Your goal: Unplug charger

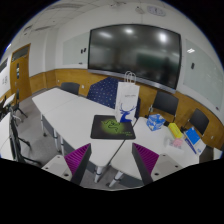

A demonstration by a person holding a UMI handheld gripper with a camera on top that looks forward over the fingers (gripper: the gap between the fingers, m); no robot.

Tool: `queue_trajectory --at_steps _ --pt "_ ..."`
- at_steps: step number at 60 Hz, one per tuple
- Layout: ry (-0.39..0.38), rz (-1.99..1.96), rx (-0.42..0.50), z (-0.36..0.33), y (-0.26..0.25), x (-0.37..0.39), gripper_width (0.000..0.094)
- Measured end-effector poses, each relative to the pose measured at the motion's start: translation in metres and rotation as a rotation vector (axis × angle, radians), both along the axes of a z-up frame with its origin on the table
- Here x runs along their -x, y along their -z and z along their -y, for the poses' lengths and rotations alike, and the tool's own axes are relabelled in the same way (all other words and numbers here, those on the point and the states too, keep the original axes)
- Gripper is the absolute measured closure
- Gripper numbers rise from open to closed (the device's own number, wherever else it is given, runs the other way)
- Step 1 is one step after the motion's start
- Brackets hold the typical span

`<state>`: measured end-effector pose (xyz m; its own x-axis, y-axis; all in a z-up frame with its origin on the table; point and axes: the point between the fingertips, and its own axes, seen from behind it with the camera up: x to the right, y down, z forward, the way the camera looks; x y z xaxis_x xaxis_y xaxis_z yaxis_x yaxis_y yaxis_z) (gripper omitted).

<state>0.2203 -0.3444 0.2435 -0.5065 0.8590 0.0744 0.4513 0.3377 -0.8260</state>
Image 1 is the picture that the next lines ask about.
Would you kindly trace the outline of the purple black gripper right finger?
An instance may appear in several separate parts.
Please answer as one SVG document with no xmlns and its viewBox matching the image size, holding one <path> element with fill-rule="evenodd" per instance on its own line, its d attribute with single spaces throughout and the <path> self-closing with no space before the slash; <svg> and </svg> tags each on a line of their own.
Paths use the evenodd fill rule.
<svg viewBox="0 0 224 224">
<path fill-rule="evenodd" d="M 159 155 L 137 143 L 132 144 L 132 155 L 137 164 L 143 184 L 147 185 L 152 183 L 153 179 L 151 177 L 151 173 Z"/>
</svg>

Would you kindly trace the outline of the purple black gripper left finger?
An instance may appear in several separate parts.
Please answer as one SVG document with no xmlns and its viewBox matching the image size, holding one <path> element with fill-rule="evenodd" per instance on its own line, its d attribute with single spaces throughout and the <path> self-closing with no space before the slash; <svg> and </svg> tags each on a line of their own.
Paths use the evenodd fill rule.
<svg viewBox="0 0 224 224">
<path fill-rule="evenodd" d="M 76 185 L 81 183 L 91 153 L 91 144 L 86 144 L 65 156 L 65 161 L 72 173 L 72 183 Z"/>
</svg>

